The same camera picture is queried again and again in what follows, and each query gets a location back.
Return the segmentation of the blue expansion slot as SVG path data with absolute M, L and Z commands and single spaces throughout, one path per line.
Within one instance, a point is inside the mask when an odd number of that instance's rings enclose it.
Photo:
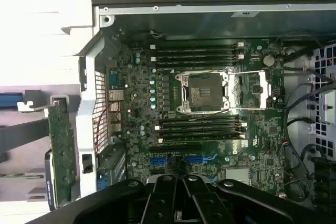
M 217 154 L 214 156 L 167 156 L 167 157 L 152 157 L 150 158 L 150 164 L 154 166 L 165 166 L 169 161 L 186 161 L 190 164 L 207 164 L 209 161 L 214 160 Z

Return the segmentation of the black expansion slot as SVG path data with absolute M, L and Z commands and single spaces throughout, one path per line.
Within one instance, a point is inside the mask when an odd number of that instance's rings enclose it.
M 163 153 L 163 152 L 182 152 L 182 151 L 194 151 L 201 150 L 201 144 L 177 144 L 177 145 L 162 145 L 150 147 L 151 153 Z

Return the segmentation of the open black PC case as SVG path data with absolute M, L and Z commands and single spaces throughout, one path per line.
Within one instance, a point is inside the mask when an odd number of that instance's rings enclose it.
M 126 179 L 125 146 L 108 122 L 108 65 L 133 42 L 274 39 L 284 55 L 286 175 L 275 194 L 313 202 L 315 160 L 336 145 L 336 0 L 93 0 L 94 36 L 80 53 L 76 115 L 83 196 Z

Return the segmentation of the CPU socket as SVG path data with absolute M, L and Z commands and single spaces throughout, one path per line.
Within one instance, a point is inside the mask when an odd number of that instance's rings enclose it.
M 177 112 L 187 115 L 224 113 L 230 109 L 228 74 L 224 71 L 186 71 L 175 76 L 181 86 Z

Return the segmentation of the silver socket cover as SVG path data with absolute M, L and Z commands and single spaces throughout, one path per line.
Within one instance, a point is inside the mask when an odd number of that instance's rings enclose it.
M 237 95 L 234 93 L 236 88 L 236 80 L 239 77 L 251 77 L 257 74 L 259 78 L 260 86 L 260 99 L 259 105 L 256 107 L 241 107 L 236 102 Z M 271 96 L 271 84 L 266 80 L 266 73 L 264 70 L 245 71 L 245 72 L 229 72 L 227 74 L 227 103 L 230 109 L 242 109 L 242 110 L 265 110 L 267 108 L 267 99 Z

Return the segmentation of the green motherboard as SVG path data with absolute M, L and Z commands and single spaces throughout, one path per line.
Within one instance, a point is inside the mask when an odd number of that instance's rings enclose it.
M 266 67 L 263 57 L 275 64 Z M 125 146 L 126 177 L 147 183 L 164 173 L 165 166 L 150 164 L 152 157 L 214 156 L 207 164 L 190 164 L 191 175 L 210 183 L 234 179 L 271 194 L 286 180 L 284 141 L 284 50 L 274 39 L 157 41 L 122 45 L 108 65 L 108 122 L 114 142 Z M 180 82 L 186 71 L 264 70 L 271 84 L 265 110 L 229 109 L 224 113 L 187 115 L 181 104 Z M 259 105 L 257 74 L 239 77 L 234 92 L 241 107 Z M 201 150 L 151 153 L 150 147 L 201 144 Z

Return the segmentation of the grey parts rack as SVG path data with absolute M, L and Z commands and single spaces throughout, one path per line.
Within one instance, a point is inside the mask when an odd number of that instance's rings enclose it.
M 70 123 L 77 145 L 75 115 L 79 88 L 75 85 L 0 87 L 0 92 L 22 93 L 17 107 L 0 109 L 0 200 L 46 201 L 45 153 L 50 150 L 49 125 L 45 109 L 53 98 L 66 98 Z M 71 201 L 78 195 L 76 182 Z

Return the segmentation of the coin cell battery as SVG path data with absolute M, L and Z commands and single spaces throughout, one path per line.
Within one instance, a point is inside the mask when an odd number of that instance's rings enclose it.
M 264 64 L 264 66 L 266 66 L 266 67 L 272 67 L 276 62 L 274 56 L 272 56 L 272 55 L 266 55 L 266 56 L 263 57 L 262 60 L 263 60 L 262 62 Z

